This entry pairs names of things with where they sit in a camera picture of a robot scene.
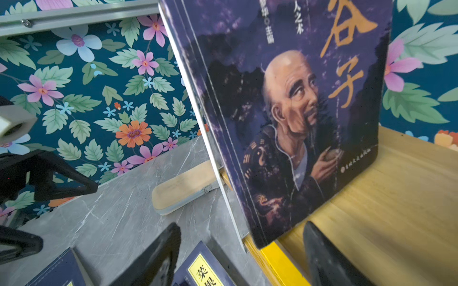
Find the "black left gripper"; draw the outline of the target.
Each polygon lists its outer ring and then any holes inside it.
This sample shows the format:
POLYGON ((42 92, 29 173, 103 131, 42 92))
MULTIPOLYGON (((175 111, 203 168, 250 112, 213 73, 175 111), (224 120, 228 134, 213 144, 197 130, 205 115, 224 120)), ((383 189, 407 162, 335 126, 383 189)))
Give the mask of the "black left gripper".
MULTIPOLYGON (((35 150, 25 155, 1 155, 1 202, 17 199, 27 184, 35 188, 38 201, 57 200, 94 194, 98 184, 72 168, 51 151, 35 150), (79 184, 74 188, 56 186, 53 175, 61 174, 79 184)), ((39 253, 44 246, 41 237, 28 232, 1 226, 1 264, 6 264, 39 253)))

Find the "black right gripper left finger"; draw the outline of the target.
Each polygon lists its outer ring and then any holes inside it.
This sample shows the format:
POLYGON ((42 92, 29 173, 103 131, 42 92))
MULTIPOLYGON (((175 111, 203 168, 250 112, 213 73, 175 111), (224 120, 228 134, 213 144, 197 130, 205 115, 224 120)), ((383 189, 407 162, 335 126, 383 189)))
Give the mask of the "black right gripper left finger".
POLYGON ((171 286, 180 245, 181 230, 173 222, 111 285, 171 286))

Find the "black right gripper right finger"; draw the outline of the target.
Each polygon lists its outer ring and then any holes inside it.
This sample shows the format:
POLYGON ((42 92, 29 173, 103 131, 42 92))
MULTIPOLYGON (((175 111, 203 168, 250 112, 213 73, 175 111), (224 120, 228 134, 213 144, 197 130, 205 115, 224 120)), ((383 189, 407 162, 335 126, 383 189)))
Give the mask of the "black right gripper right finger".
POLYGON ((311 221, 303 237, 312 286, 373 285, 311 221))

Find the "dark blue yellow-label book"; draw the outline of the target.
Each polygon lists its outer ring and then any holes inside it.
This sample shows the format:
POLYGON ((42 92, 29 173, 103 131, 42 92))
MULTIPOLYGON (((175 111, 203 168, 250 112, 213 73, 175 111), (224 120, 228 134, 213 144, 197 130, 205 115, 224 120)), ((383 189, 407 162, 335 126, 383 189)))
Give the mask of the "dark blue yellow-label book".
POLYGON ((173 286, 235 286, 218 259, 200 241, 174 274, 173 286))

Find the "purple old man book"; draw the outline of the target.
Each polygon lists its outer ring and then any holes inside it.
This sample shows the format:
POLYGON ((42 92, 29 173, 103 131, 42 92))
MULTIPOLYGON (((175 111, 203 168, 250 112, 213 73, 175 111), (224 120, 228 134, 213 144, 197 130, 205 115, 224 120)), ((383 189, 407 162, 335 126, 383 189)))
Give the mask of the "purple old man book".
POLYGON ((94 286, 75 250, 69 247, 27 286, 94 286))
POLYGON ((162 1, 262 249, 378 155, 391 1, 162 1))

